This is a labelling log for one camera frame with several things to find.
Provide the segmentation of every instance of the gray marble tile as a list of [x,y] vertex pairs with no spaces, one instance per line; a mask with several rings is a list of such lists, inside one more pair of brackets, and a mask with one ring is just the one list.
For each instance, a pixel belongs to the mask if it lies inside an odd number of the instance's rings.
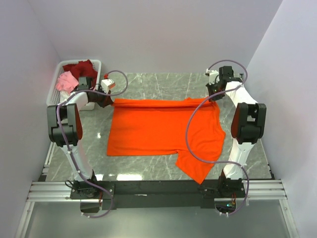
[[[202,98],[207,96],[205,84],[208,78],[201,73],[130,73],[129,87],[121,98],[183,100],[187,97]],[[116,87],[113,92],[124,86],[120,74],[111,74]],[[220,123],[226,132],[222,155],[219,160],[228,160],[232,138],[230,127],[235,108],[227,96],[219,104]],[[90,165],[96,174],[103,174],[104,180],[116,180],[118,175],[130,175],[130,178],[144,180],[190,179],[175,166],[176,155],[163,156],[121,156],[106,155],[107,139],[111,127],[113,107],[100,108],[96,105],[93,111],[80,112],[83,125],[83,147]],[[216,179],[224,165],[215,165],[208,179]],[[258,142],[248,157],[247,171],[252,179],[269,179],[269,167],[261,142]],[[54,148],[47,181],[65,181],[73,179],[71,167],[66,156],[57,146]]]

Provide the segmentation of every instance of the orange shirt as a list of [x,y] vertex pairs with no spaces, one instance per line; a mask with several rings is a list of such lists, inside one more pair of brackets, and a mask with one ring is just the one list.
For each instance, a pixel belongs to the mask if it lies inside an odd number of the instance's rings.
[[[176,166],[202,183],[213,164],[195,159],[185,143],[185,129],[203,99],[184,101],[115,99],[107,155],[169,155],[178,153]],[[225,133],[219,107],[206,102],[195,114],[188,132],[193,152],[204,160],[221,155]]]

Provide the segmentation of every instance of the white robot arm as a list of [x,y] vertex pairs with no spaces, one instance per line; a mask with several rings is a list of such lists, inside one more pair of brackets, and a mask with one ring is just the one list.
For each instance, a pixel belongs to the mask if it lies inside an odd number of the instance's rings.
[[[111,79],[104,79],[101,81],[101,86],[98,90],[100,92],[110,93],[109,87],[113,84],[114,82]],[[88,163],[86,154],[81,143],[83,132],[78,114],[82,107],[86,105],[88,102],[97,102],[101,107],[105,107],[113,103],[109,96],[81,92],[76,94],[68,103],[66,103],[60,109],[60,114],[61,117],[64,117],[64,119],[62,119],[61,122],[63,124],[66,136],[68,137],[68,140],[71,142],[69,143],[69,146],[76,160],[76,164],[80,168],[80,173],[86,179],[92,179],[92,177],[94,176],[94,172]],[[74,180],[83,181],[83,179],[79,176],[79,173],[75,168],[75,165],[72,161],[70,154],[68,153],[68,148],[64,143],[59,126],[56,123],[56,107],[57,105],[48,107],[49,137],[51,141],[55,142],[57,146],[61,147],[62,151],[67,156],[67,159],[69,160],[69,163],[73,169]]]
[[[210,95],[212,94],[212,91],[223,91],[224,87],[227,91],[237,88],[242,84],[239,80],[240,75],[233,75],[231,67],[224,66],[219,69],[219,72],[220,74],[216,70],[206,71],[206,74],[209,75],[207,87]],[[233,77],[226,78],[226,74],[232,74]],[[236,107],[236,112],[231,125],[233,145],[229,161],[245,165],[251,149],[263,135],[266,106],[264,104],[258,104],[257,101],[250,96],[243,85],[238,90],[226,92],[226,95],[230,97]],[[226,178],[243,178],[242,170],[234,164],[227,164],[224,167],[223,172]]]

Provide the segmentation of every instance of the orange t-shirt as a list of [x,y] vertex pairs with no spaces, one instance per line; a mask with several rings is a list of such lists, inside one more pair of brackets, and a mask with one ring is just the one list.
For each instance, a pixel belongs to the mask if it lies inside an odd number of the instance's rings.
[[[169,155],[178,153],[176,165],[202,183],[213,164],[194,158],[186,147],[185,130],[203,99],[184,101],[115,99],[107,155]],[[192,151],[204,160],[221,155],[225,133],[216,102],[206,102],[195,114],[188,132]]]

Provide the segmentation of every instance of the purple cable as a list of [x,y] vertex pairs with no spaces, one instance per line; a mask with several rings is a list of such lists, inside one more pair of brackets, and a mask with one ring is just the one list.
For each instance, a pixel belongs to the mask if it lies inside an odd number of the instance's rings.
[[189,152],[192,154],[192,156],[194,156],[197,160],[202,161],[202,162],[205,162],[205,163],[209,163],[209,164],[234,164],[234,165],[239,166],[239,167],[242,169],[242,171],[244,172],[244,174],[246,175],[246,179],[247,179],[246,195],[245,195],[245,197],[244,197],[244,199],[243,199],[241,205],[240,205],[238,208],[236,208],[235,211],[229,213],[229,215],[232,215],[232,214],[235,214],[236,212],[238,212],[238,211],[241,209],[241,207],[245,204],[245,202],[246,202],[246,200],[247,200],[247,198],[248,198],[250,179],[249,179],[249,176],[248,176],[247,171],[245,170],[245,168],[244,168],[241,164],[239,164],[239,163],[237,163],[237,162],[234,162],[234,161],[208,161],[208,160],[203,160],[203,159],[199,158],[197,155],[195,155],[195,153],[192,151],[192,149],[190,148],[190,145],[189,145],[189,143],[188,143],[188,129],[189,129],[189,125],[190,125],[190,122],[192,121],[194,115],[195,115],[196,112],[198,111],[198,109],[199,109],[207,100],[209,100],[210,98],[213,98],[213,97],[215,97],[215,96],[217,96],[217,95],[220,95],[220,94],[223,94],[223,93],[227,93],[227,92],[231,92],[231,91],[235,91],[235,90],[239,89],[239,88],[247,81],[247,79],[248,79],[248,71],[247,71],[247,69],[246,69],[241,63],[239,63],[239,62],[237,62],[237,61],[234,61],[234,60],[231,60],[231,59],[219,60],[219,61],[217,61],[216,63],[212,64],[212,65],[208,68],[208,70],[210,70],[210,69],[211,69],[213,66],[215,66],[216,64],[218,64],[218,63],[220,63],[220,62],[225,62],[225,61],[236,63],[237,65],[239,65],[239,66],[241,66],[241,67],[243,68],[243,70],[244,70],[244,72],[245,72],[246,75],[245,75],[245,78],[244,78],[243,81],[242,81],[242,84],[239,85],[239,86],[237,86],[236,88],[233,88],[233,89],[230,89],[230,90],[221,91],[221,92],[212,94],[212,95],[210,95],[209,97],[205,98],[205,99],[196,107],[196,109],[194,110],[194,112],[192,113],[192,115],[191,115],[190,118],[189,118],[189,121],[188,121],[187,127],[186,127],[186,132],[185,132],[185,140],[186,140],[186,145],[187,145],[188,151],[189,151]]
[[[61,123],[61,120],[60,120],[60,114],[59,114],[60,107],[61,107],[62,105],[64,105],[64,104],[66,104],[66,103],[67,103],[69,100],[71,100],[73,97],[75,97],[76,94],[82,93],[82,92],[93,92],[93,93],[101,94],[101,95],[104,95],[104,96],[118,96],[118,95],[124,93],[125,90],[127,90],[128,84],[129,84],[127,76],[125,75],[124,72],[122,72],[122,71],[120,71],[120,70],[112,70],[112,71],[108,72],[107,74],[110,74],[110,73],[112,73],[112,72],[119,72],[119,73],[121,73],[121,74],[124,76],[124,78],[125,78],[126,85],[125,85],[125,88],[124,88],[121,92],[119,92],[119,93],[114,93],[114,94],[107,94],[107,93],[102,93],[102,92],[98,92],[98,91],[94,91],[94,90],[81,90],[81,91],[75,92],[75,93],[72,94],[69,98],[67,98],[66,101],[60,103],[60,104],[57,106],[57,109],[56,109],[57,122],[58,122],[59,128],[60,128],[60,130],[61,130],[61,134],[62,134],[62,136],[63,136],[63,139],[64,139],[64,141],[65,141],[65,143],[66,143],[67,150],[69,151],[70,158],[71,158],[71,160],[72,160],[72,162],[73,162],[73,164],[74,164],[74,166],[75,166],[75,169],[76,169],[77,171],[80,171],[80,169],[79,169],[79,167],[78,167],[78,164],[76,163],[76,160],[75,160],[75,158],[74,158],[73,152],[72,152],[71,149],[70,149],[69,142],[68,142],[68,140],[67,140],[65,131],[64,131],[64,129],[63,129],[63,126],[62,126],[62,123]],[[92,182],[89,182],[81,173],[78,173],[78,174],[79,174],[79,176],[81,177],[81,179],[82,179],[84,182],[86,182],[87,184],[89,184],[90,186],[96,187],[96,188],[98,188],[98,189],[104,191],[104,192],[110,197],[110,201],[111,201],[110,207],[109,207],[109,209],[108,209],[105,213],[103,213],[103,214],[101,214],[101,215],[98,215],[98,216],[90,216],[90,215],[88,215],[88,214],[86,214],[86,213],[84,213],[83,215],[86,216],[86,217],[88,217],[88,218],[99,218],[99,217],[103,217],[103,216],[107,215],[107,214],[110,212],[110,210],[113,208],[113,196],[111,195],[111,193],[110,193],[108,190],[104,189],[103,187],[100,187],[100,186],[98,186],[98,185],[96,185],[96,184],[94,184],[94,183],[92,183]]]

